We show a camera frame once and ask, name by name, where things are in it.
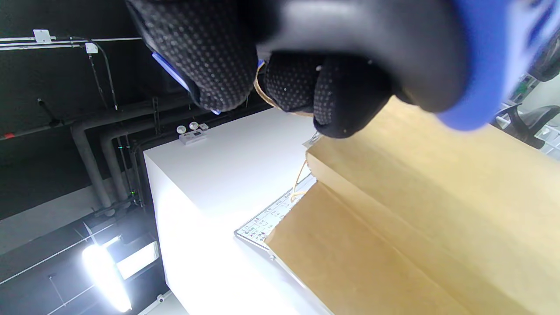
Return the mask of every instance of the glove finger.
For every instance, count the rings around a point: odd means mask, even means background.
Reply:
[[[350,137],[370,122],[392,94],[389,75],[368,60],[329,56],[315,88],[315,128],[331,138]]]
[[[264,84],[268,96],[285,112],[312,113],[318,66],[322,55],[273,53]]]
[[[231,110],[253,88],[255,45],[236,0],[129,0],[154,41],[153,49],[198,87],[203,108]]]

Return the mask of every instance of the black ceiling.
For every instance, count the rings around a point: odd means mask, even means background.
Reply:
[[[52,36],[92,39],[136,37],[123,0],[17,0],[0,1],[0,38],[32,36],[33,29],[48,29]],[[144,100],[154,93],[141,81],[139,71],[155,62],[141,41],[101,43],[109,57],[119,104]],[[105,65],[94,55],[105,97],[110,100]],[[43,126],[50,118],[37,105],[43,99],[59,119],[75,119],[105,110],[95,85],[87,54],[81,48],[0,51],[0,133]],[[88,136],[97,139],[99,130]],[[101,156],[99,141],[90,141]],[[102,159],[100,170],[109,174]],[[68,127],[0,141],[0,220],[46,201],[89,186],[83,163]],[[23,270],[76,242],[75,222],[0,256],[0,280]],[[91,280],[81,268],[81,244],[33,270],[0,285],[1,315],[44,315],[60,305],[48,275],[53,276],[65,300],[86,288]],[[129,284],[134,312],[167,290],[161,264]],[[96,290],[80,296],[55,315],[114,314],[115,309]]]
[[[138,36],[122,0],[18,0],[0,2],[0,38],[32,36],[123,38]],[[141,41],[106,42],[120,104],[150,95],[142,88],[139,64],[151,63]],[[103,58],[94,56],[109,101]],[[0,133],[43,126],[50,118],[37,105],[43,99],[59,119],[104,109],[87,54],[81,48],[0,51]],[[0,141],[0,219],[88,186],[89,179],[68,127]]]

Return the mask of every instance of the white wall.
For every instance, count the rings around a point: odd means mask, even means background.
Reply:
[[[535,108],[548,105],[560,105],[560,76],[548,82],[539,83],[523,100],[523,105],[519,109],[526,113]],[[550,123],[552,125],[560,125],[560,115],[552,119]]]
[[[138,315],[189,315],[173,292],[169,291],[164,296],[162,303],[157,300]]]

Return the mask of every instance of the gloved hand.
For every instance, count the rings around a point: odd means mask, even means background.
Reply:
[[[258,58],[236,1],[129,2],[148,43],[185,80],[195,103],[227,111],[245,102]],[[400,91],[368,59],[290,52],[270,56],[261,84],[280,109],[312,113],[316,129],[335,138],[361,130]]]
[[[335,138],[395,94],[451,128],[484,125],[554,33],[557,1],[127,0],[199,106],[242,104],[272,42],[263,90]]]

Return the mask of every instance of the metal bracket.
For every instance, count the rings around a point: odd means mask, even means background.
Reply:
[[[37,43],[51,43],[49,30],[33,30]]]
[[[96,54],[99,52],[99,48],[94,43],[86,43],[86,53],[88,54]]]

